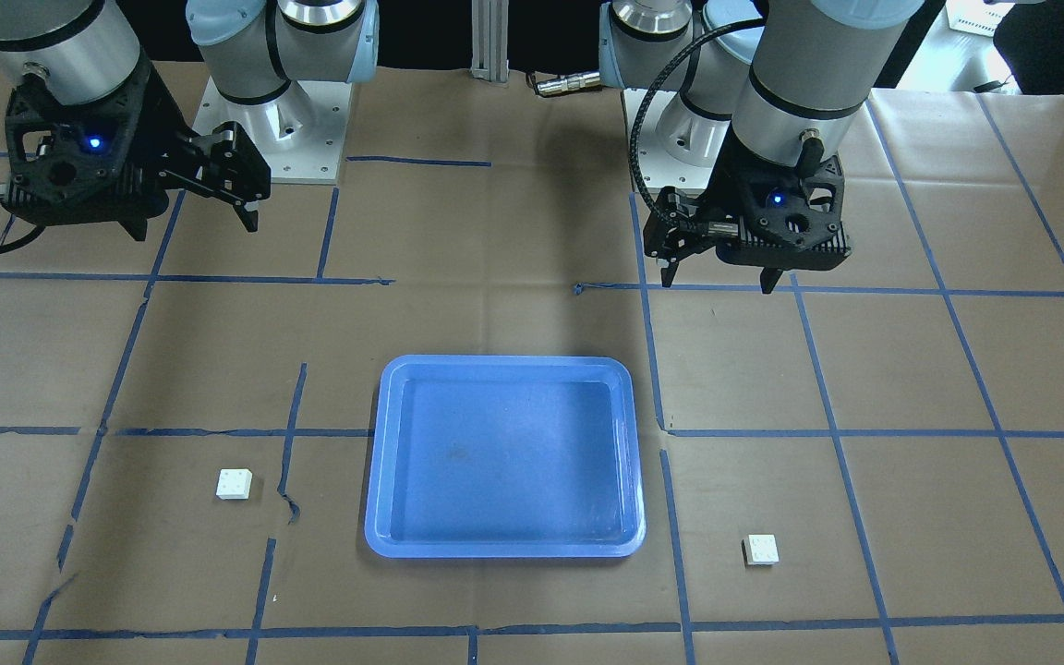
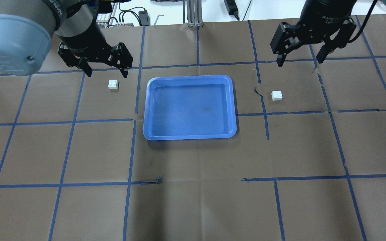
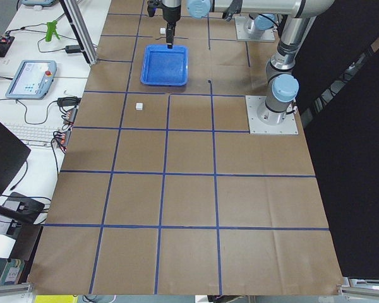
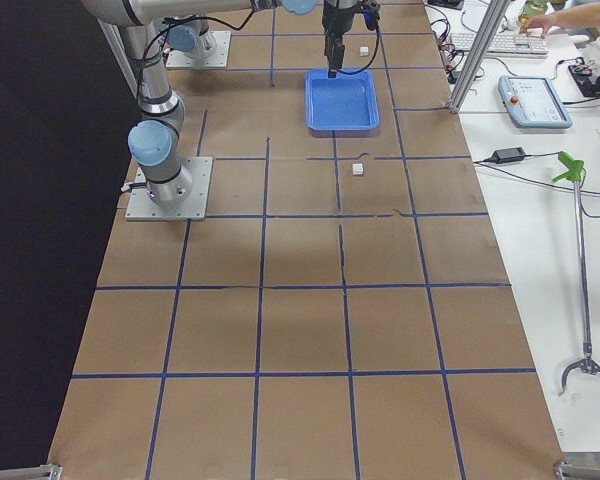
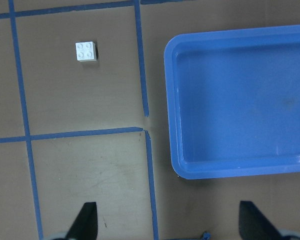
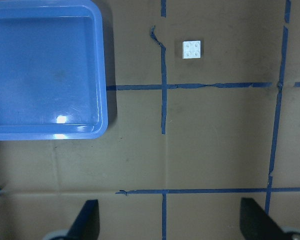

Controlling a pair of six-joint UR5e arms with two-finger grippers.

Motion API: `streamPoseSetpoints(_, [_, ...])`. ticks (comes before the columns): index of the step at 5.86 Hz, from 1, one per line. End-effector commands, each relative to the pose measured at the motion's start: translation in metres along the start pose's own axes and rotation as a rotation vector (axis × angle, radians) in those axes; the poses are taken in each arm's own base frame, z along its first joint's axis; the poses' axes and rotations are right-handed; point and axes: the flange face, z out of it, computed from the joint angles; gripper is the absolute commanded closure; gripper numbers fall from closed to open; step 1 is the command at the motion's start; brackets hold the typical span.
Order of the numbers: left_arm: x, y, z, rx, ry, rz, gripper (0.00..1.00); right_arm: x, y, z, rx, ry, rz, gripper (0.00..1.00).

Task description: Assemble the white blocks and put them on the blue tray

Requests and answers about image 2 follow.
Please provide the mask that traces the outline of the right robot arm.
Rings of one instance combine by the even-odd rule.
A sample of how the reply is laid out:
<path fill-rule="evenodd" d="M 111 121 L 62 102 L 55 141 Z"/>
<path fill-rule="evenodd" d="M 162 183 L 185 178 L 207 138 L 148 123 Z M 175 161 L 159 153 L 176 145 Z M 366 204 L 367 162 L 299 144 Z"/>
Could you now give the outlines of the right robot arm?
<path fill-rule="evenodd" d="M 323 43 L 316 56 L 321 64 L 335 49 L 343 49 L 356 41 L 363 33 L 377 1 L 372 1 L 358 31 L 351 18 L 355 4 L 355 0 L 305 1 L 299 21 L 294 25 L 279 23 L 270 42 L 271 50 L 277 56 L 277 65 L 282 67 L 288 54 L 302 46 Z"/>

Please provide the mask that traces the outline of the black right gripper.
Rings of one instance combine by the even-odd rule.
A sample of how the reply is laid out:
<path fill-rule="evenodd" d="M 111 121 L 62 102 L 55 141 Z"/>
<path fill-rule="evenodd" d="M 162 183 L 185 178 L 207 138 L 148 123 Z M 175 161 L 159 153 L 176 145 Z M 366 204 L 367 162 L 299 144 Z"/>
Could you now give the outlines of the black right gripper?
<path fill-rule="evenodd" d="M 344 48 L 350 41 L 357 25 L 349 16 L 329 16 L 320 13 L 303 14 L 300 20 L 289 25 L 280 22 L 270 42 L 276 63 L 282 67 L 287 55 L 299 47 L 324 42 L 317 53 L 317 62 L 322 64 L 337 48 Z"/>

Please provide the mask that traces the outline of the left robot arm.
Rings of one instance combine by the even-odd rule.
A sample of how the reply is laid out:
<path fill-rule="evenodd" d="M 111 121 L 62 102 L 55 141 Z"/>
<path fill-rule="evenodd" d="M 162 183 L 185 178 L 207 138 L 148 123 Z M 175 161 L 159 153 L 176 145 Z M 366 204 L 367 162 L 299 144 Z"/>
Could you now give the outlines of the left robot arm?
<path fill-rule="evenodd" d="M 92 75 L 90 63 L 115 67 L 124 77 L 133 56 L 124 43 L 107 43 L 89 0 L 0 0 L 0 73 L 37 73 L 52 45 L 60 39 L 58 55 L 70 68 Z"/>

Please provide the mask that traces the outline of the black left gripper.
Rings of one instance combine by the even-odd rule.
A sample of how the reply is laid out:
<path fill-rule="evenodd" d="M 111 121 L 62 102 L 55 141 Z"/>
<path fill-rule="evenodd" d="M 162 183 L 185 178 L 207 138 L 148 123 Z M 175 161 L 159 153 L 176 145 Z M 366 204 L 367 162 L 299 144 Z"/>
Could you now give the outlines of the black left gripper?
<path fill-rule="evenodd" d="M 57 34 L 61 44 L 58 55 L 68 67 L 82 70 L 88 77 L 92 76 L 92 68 L 88 62 L 103 63 L 117 68 L 124 78 L 133 66 L 133 56 L 124 43 L 111 47 L 105 40 L 101 29 L 93 21 L 90 26 L 76 36 Z"/>

